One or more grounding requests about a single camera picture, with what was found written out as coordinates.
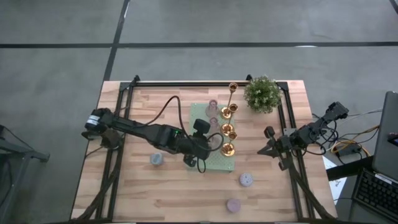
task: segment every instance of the gray floor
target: gray floor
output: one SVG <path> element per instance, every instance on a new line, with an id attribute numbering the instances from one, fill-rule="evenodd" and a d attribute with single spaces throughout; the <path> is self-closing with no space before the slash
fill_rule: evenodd
<path id="1" fill-rule="evenodd" d="M 122 3 L 0 1 L 0 44 L 110 43 Z M 398 41 L 397 24 L 388 0 L 133 0 L 121 42 Z M 397 56 L 398 47 L 119 49 L 111 80 L 227 80 L 266 73 L 305 80 L 316 114 L 333 101 L 361 113 L 381 108 L 385 92 L 398 90 Z M 14 208 L 16 222 L 69 218 L 87 145 L 80 132 L 98 100 L 108 57 L 109 49 L 0 49 L 0 123 L 51 153 L 49 163 L 29 167 Z M 361 131 L 379 119 L 363 116 L 339 131 Z M 374 141 L 364 146 L 374 151 Z M 337 206 L 341 217 L 344 206 Z"/>

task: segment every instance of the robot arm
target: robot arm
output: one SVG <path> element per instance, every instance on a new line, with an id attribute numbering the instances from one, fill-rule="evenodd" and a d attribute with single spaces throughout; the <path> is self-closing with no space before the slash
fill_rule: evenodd
<path id="1" fill-rule="evenodd" d="M 280 169 L 289 169 L 290 174 L 295 179 L 296 183 L 299 184 L 304 194 L 313 203 L 313 206 L 319 215 L 325 219 L 334 219 L 334 217 L 325 210 L 314 194 L 312 194 L 308 185 L 305 184 L 301 179 L 300 174 L 297 172 L 292 157 L 287 157 L 286 152 L 307 148 L 309 144 L 315 143 L 319 135 L 322 133 L 322 129 L 327 127 L 328 123 L 336 121 L 337 119 L 346 118 L 347 115 L 348 109 L 341 103 L 332 103 L 326 110 L 325 115 L 319 118 L 316 122 L 306 124 L 293 132 L 290 136 L 284 135 L 277 140 L 274 137 L 274 129 L 271 126 L 268 126 L 264 130 L 266 138 L 269 139 L 267 145 L 257 152 L 260 155 L 271 156 L 273 158 L 278 157 Z"/>
<path id="2" fill-rule="evenodd" d="M 210 155 L 210 147 L 206 134 L 210 125 L 201 119 L 195 121 L 194 128 L 198 130 L 193 136 L 187 136 L 184 130 L 166 124 L 142 124 L 137 121 L 114 115 L 108 108 L 95 109 L 88 118 L 81 135 L 87 139 L 91 136 L 101 136 L 101 145 L 108 149 L 117 149 L 122 144 L 123 137 L 118 131 L 143 138 L 156 149 L 171 154 L 184 154 L 184 162 L 193 167 L 194 158 L 206 160 Z"/>

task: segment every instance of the wooden tabletop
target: wooden tabletop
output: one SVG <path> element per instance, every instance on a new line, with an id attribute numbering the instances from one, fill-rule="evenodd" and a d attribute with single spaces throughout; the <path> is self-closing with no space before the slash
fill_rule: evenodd
<path id="1" fill-rule="evenodd" d="M 99 108 L 115 109 L 120 82 L 104 82 Z M 312 115 L 304 82 L 288 81 L 293 111 L 298 127 L 311 122 Z M 151 120 L 173 95 L 181 98 L 182 119 L 189 127 L 192 103 L 208 103 L 211 99 L 227 104 L 229 90 L 226 87 L 143 87 L 134 88 L 130 119 L 145 123 Z M 287 126 L 290 127 L 284 97 L 283 106 Z M 239 106 L 234 115 L 238 134 L 234 145 L 235 171 L 231 173 L 187 170 L 183 155 L 171 155 L 159 151 L 145 140 L 127 136 L 124 147 L 118 196 L 114 211 L 114 222 L 271 222 L 295 221 L 289 172 L 281 171 L 278 159 L 259 156 L 258 150 L 266 145 L 263 130 L 273 126 L 276 137 L 281 134 L 277 110 L 271 114 L 253 113 L 243 99 L 243 87 L 232 97 Z M 179 127 L 177 102 L 172 101 L 159 124 Z M 88 153 L 98 148 L 100 142 L 92 141 Z M 319 148 L 310 147 L 319 152 Z M 149 157 L 155 152 L 164 155 L 165 163 L 154 167 Z M 83 165 L 72 218 L 78 217 L 98 193 L 103 175 L 106 150 L 88 157 Z M 329 213 L 336 216 L 335 204 L 321 156 L 306 154 L 304 157 L 310 188 Z M 239 184 L 239 176 L 248 172 L 254 177 L 250 187 Z M 226 201 L 237 198 L 241 211 L 229 213 Z M 306 213 L 305 200 L 301 192 L 302 207 Z M 108 200 L 104 211 L 108 211 Z"/>

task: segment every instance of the black metal frame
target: black metal frame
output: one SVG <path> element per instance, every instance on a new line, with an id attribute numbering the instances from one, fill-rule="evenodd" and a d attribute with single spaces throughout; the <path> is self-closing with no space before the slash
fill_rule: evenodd
<path id="1" fill-rule="evenodd" d="M 248 75 L 246 77 L 245 81 L 236 82 L 236 83 L 240 86 L 246 86 L 247 84 L 249 84 L 250 80 L 252 80 L 252 76 Z M 128 90 L 127 103 L 126 103 L 126 107 L 124 109 L 124 117 L 128 118 L 128 114 L 131 109 L 132 94 L 133 94 L 134 87 L 228 86 L 229 83 L 230 82 L 222 82 L 222 81 L 215 81 L 215 82 L 140 82 L 140 78 L 138 76 L 136 76 L 132 82 L 120 83 L 119 94 L 118 94 L 118 99 L 116 102 L 115 111 L 121 110 L 121 108 L 122 108 L 121 103 L 123 100 L 124 91 Z M 290 100 L 288 84 L 287 84 L 287 82 L 277 82 L 277 84 L 280 86 L 280 90 L 282 90 L 284 92 L 285 101 L 286 101 L 286 105 L 287 105 L 287 111 L 289 114 L 289 120 L 290 120 L 292 128 L 295 128 L 296 124 L 295 124 L 292 102 Z M 286 121 L 285 121 L 284 109 L 283 109 L 282 104 L 278 106 L 278 113 L 279 113 L 280 127 L 282 129 L 282 133 L 285 134 L 284 129 L 287 128 L 287 125 L 286 125 Z M 91 212 L 89 213 L 89 215 L 87 215 L 84 218 L 84 220 L 71 220 L 71 221 L 74 221 L 74 223 L 80 223 L 80 222 L 84 223 L 87 221 L 90 221 L 90 223 L 91 222 L 92 223 L 104 223 L 104 222 L 112 221 L 113 214 L 114 214 L 114 206 L 115 206 L 115 202 L 116 202 L 116 195 L 117 195 L 117 190 L 118 190 L 118 182 L 119 182 L 119 174 L 120 174 L 120 170 L 121 170 L 123 150 L 124 150 L 124 139 L 123 139 L 123 143 L 119 147 L 119 149 L 108 151 L 108 153 L 106 155 L 106 160 L 105 160 L 101 189 L 100 189 L 99 194 L 94 199 L 94 202 L 97 202 L 97 203 L 94 205 L 93 204 L 90 205 Z M 116 163 L 115 163 L 113 171 L 110 175 L 109 172 L 110 172 L 110 168 L 111 168 L 111 160 L 112 160 L 112 156 L 115 153 L 115 151 L 117 152 Z M 303 161 L 301 152 L 297 152 L 297 157 L 298 157 L 297 159 L 298 159 L 298 168 L 299 168 L 300 175 L 302 176 L 305 183 L 308 185 L 307 173 L 305 170 L 304 161 Z M 303 218 L 303 211 L 302 211 L 302 207 L 301 207 L 299 188 L 297 186 L 296 181 L 292 178 L 291 175 L 290 175 L 290 181 L 292 184 L 292 192 L 293 192 L 293 198 L 294 198 L 297 219 L 301 220 Z M 103 217 L 104 196 L 110 187 L 111 187 L 111 196 L 110 196 L 110 202 L 109 202 L 109 209 L 106 214 L 106 217 Z M 305 199 L 306 199 L 309 218 L 315 218 L 313 207 L 312 207 L 309 199 L 307 198 L 307 196 L 305 196 Z M 90 220 L 90 217 L 95 210 L 96 210 L 95 219 Z"/>
<path id="2" fill-rule="evenodd" d="M 33 149 L 28 149 L 26 147 L 18 146 L 16 144 L 6 141 L 0 136 L 0 150 L 6 151 L 6 154 L 0 154 L 2 162 L 8 161 L 10 166 L 10 173 L 13 176 L 12 180 L 10 177 L 11 188 L 8 193 L 5 194 L 4 203 L 0 207 L 0 223 L 7 223 L 9 216 L 11 214 L 11 209 L 13 208 L 16 196 L 21 188 L 22 181 L 24 179 L 27 166 L 32 158 L 38 159 L 40 162 L 47 162 L 50 158 L 50 154 L 44 154 L 37 152 Z"/>
<path id="3" fill-rule="evenodd" d="M 360 159 L 358 161 L 343 164 L 326 170 L 329 181 L 337 180 L 343 177 L 358 175 L 362 169 L 373 171 L 373 156 Z"/>

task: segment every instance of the green plant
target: green plant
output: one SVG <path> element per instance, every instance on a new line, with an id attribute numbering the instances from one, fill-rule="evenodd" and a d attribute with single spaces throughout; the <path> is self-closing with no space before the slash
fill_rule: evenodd
<path id="1" fill-rule="evenodd" d="M 244 99 L 257 113 L 271 113 L 280 104 L 279 87 L 264 75 L 254 78 L 244 89 Z"/>

